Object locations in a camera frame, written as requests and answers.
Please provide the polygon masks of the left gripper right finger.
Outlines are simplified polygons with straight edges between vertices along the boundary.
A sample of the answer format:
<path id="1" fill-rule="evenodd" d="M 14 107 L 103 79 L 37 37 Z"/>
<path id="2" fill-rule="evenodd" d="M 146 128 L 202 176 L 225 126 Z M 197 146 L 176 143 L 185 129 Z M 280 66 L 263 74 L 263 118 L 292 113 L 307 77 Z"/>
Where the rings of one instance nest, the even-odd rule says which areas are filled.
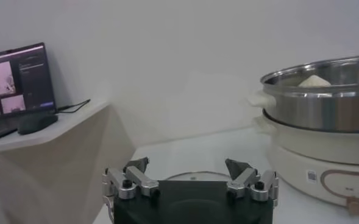
<path id="1" fill-rule="evenodd" d="M 250 197 L 253 201 L 271 200 L 273 207 L 278 205 L 279 178 L 275 171 L 266 170 L 260 174 L 249 163 L 225 160 L 231 180 L 227 182 L 227 198 L 235 202 L 240 198 Z"/>

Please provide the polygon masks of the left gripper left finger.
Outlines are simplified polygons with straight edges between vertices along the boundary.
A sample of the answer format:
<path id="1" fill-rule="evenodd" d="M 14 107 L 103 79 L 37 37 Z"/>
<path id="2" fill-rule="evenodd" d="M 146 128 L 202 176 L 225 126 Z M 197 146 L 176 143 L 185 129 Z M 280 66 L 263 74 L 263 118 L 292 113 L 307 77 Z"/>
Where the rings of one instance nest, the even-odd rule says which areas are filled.
<path id="1" fill-rule="evenodd" d="M 147 177 L 144 172 L 149 158 L 129 161 L 121 170 L 106 168 L 102 174 L 102 199 L 108 209 L 111 221 L 115 220 L 115 201 L 132 200 L 137 193 L 147 197 L 156 205 L 160 196 L 159 182 Z"/>

